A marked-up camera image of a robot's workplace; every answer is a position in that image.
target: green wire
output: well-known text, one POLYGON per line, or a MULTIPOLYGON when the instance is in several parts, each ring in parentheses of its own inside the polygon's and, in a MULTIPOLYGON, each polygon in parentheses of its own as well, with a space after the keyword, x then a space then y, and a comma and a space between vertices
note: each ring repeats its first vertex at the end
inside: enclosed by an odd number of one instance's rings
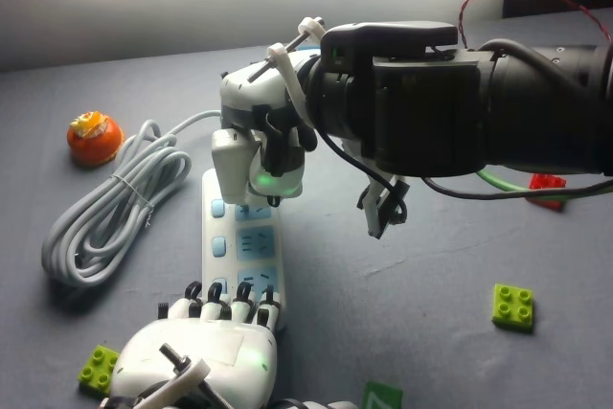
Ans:
MULTIPOLYGON (((525 187, 517 186, 515 184, 512 184, 511 182, 505 181, 504 179, 501 179, 498 176, 495 176, 494 174, 486 170, 477 171, 477 175, 480 178, 482 178, 484 181, 489 183, 491 186, 495 187, 496 189, 500 189, 501 191, 504 191, 504 192, 524 192, 524 191, 530 190, 525 187)), ((601 195, 603 193, 611 193, 611 192, 613 192, 613 187, 602 189, 601 191, 597 191, 597 192, 585 193, 583 195, 551 195, 551 196, 540 196, 535 199, 543 200, 543 201, 566 201, 566 200, 573 200, 575 198, 584 198, 586 196, 595 196, 595 195, 601 195)))

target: green toy block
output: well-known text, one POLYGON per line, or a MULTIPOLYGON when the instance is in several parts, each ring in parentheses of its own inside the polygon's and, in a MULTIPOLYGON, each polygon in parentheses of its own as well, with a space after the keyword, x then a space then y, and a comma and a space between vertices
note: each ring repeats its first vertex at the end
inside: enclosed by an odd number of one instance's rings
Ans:
POLYGON ((402 390, 378 382, 367 382, 364 387, 362 409, 400 409, 402 390))
POLYGON ((532 330, 533 304, 533 292, 529 289, 497 284, 494 286, 491 321, 503 328, 532 330))
POLYGON ((99 345, 89 357, 79 374, 80 388, 98 395, 108 396, 111 375, 119 354, 99 345))

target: white power strip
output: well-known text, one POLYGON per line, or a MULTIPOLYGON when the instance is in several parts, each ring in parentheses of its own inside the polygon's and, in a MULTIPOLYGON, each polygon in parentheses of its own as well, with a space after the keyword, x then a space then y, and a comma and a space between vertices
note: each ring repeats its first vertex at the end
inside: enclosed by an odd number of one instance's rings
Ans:
POLYGON ((259 300, 269 284, 279 293, 284 324, 285 279, 279 211, 224 203, 215 170, 202 176, 202 285, 206 292, 220 282, 231 299, 241 282, 248 282, 259 300))

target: white robotic hand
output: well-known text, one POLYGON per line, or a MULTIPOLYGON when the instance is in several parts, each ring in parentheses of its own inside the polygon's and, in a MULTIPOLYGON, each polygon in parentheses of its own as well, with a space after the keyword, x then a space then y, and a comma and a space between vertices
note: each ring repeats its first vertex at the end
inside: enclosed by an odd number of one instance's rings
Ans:
POLYGON ((113 372, 111 398, 102 407, 266 406, 277 372, 272 331, 279 294, 267 288, 256 303, 247 283, 234 299, 221 294, 220 284, 212 284, 203 301, 197 297, 200 288, 191 284, 184 299, 170 308, 160 305, 160 318, 130 339, 113 372), (190 365, 181 369, 170 361, 171 353, 160 352, 164 347, 176 349, 175 358, 189 358, 190 365))

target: gray table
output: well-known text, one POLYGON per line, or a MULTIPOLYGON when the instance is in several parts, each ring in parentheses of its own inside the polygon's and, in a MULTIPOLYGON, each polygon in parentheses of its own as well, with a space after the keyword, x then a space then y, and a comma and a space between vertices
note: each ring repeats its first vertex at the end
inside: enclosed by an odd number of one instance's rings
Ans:
MULTIPOLYGON (((598 11, 613 24, 613 11, 598 11)), ((468 25, 469 42, 603 43, 578 13, 468 25)), ((120 350, 200 279, 200 179, 213 166, 215 121, 181 135, 193 158, 185 187, 156 210, 117 275, 88 291, 57 289, 40 244, 58 215, 112 167, 69 159, 68 122, 89 109, 127 133, 164 129, 218 107, 219 73, 264 47, 103 62, 0 76, 0 406, 84 408, 76 377, 98 343, 120 350)), ((526 181, 527 175, 505 172, 526 181)), ((573 177, 570 185, 593 178, 573 177)), ((474 176, 443 181, 486 189, 474 176)), ((611 407, 613 257, 610 203, 589 198, 558 215, 524 200, 465 202, 414 181, 408 222, 381 241, 354 208, 365 177, 321 145, 305 192, 283 205, 287 328, 275 395, 361 400, 376 379, 405 391, 404 407, 611 407), (534 335, 489 320, 495 283, 534 289, 534 335)))

